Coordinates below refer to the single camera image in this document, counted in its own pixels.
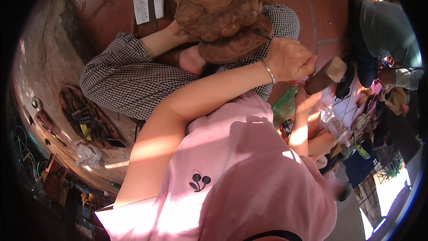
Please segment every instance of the silver bracelet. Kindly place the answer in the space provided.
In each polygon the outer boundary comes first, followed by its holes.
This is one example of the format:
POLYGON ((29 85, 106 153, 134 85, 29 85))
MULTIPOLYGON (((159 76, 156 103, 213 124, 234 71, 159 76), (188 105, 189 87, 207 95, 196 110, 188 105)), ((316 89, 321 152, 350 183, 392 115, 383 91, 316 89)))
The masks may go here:
POLYGON ((272 79, 272 83, 273 84, 277 84, 278 82, 276 82, 274 75, 272 74, 272 72, 270 71, 268 65, 265 63, 265 60, 261 60, 261 62, 263 63, 263 65, 265 66, 266 70, 269 72, 270 74, 270 78, 272 79))

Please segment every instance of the wooden mallet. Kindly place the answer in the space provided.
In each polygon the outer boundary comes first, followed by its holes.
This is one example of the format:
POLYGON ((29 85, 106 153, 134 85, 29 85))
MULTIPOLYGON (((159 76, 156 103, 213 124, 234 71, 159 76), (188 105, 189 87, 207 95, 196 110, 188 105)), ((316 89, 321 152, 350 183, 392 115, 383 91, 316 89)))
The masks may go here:
POLYGON ((347 68, 345 62, 335 56, 318 73, 308 78, 305 85, 306 92, 310 95, 316 94, 328 86, 338 83, 342 80, 347 68))

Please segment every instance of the carved wooden sculpture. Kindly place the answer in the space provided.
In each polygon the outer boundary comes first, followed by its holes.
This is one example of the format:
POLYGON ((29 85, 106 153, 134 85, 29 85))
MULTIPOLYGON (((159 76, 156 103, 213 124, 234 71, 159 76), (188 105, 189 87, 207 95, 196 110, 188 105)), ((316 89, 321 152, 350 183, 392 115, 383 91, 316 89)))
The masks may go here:
POLYGON ((272 23, 261 14, 260 0, 175 0, 175 19, 183 31, 201 40, 199 53, 207 62, 228 63, 260 50, 272 35, 272 23))

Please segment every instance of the gray shirt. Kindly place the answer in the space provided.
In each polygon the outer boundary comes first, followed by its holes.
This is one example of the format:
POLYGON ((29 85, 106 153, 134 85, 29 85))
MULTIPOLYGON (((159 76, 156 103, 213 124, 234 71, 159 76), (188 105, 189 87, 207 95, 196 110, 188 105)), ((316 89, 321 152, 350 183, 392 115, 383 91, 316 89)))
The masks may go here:
MULTIPOLYGON (((415 32, 404 11, 389 2, 364 1, 360 13, 361 34, 373 57, 393 57, 396 67, 422 67, 415 32)), ((394 85, 418 87, 423 71, 396 69, 394 85)))

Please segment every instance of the black and white gingham pants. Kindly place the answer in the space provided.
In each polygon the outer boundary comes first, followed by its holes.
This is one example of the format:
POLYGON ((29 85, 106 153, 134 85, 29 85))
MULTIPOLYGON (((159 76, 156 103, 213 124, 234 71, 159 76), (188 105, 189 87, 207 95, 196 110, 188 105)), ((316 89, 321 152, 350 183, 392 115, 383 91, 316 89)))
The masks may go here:
MULTIPOLYGON (((262 13, 272 21, 274 37, 297 39, 300 23, 292 9, 265 5, 262 13)), ((268 49, 269 43, 252 56, 223 65, 222 71, 257 62, 266 57, 268 49)), ((85 66, 80 87, 84 95, 99 106, 147 120, 160 101, 197 79, 179 68, 154 63, 141 42, 130 33, 119 32, 107 49, 85 66)), ((267 100, 272 84, 253 91, 267 100)))

